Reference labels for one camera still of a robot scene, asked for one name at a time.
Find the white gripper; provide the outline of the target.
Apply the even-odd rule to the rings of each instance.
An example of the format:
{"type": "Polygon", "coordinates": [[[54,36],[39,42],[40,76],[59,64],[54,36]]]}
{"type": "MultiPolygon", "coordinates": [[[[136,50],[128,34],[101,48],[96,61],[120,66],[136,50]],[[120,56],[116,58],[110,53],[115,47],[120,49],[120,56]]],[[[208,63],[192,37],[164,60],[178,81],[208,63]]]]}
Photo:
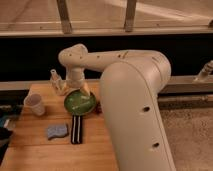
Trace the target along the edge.
{"type": "Polygon", "coordinates": [[[82,68],[71,68],[66,70],[66,82],[67,85],[64,85],[61,94],[66,95],[71,88],[81,88],[81,92],[89,97],[90,89],[87,83],[85,82],[84,70],[82,68]]]}

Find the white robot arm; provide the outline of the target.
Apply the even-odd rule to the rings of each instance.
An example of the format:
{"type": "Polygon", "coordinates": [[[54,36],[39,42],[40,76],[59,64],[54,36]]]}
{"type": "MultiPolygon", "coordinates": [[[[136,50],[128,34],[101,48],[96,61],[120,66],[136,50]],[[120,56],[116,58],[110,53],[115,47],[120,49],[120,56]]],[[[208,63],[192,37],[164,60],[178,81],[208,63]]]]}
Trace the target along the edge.
{"type": "Polygon", "coordinates": [[[101,73],[100,103],[119,171],[176,171],[157,97],[171,77],[167,57],[155,50],[62,50],[66,82],[80,88],[86,69],[101,73]]]}

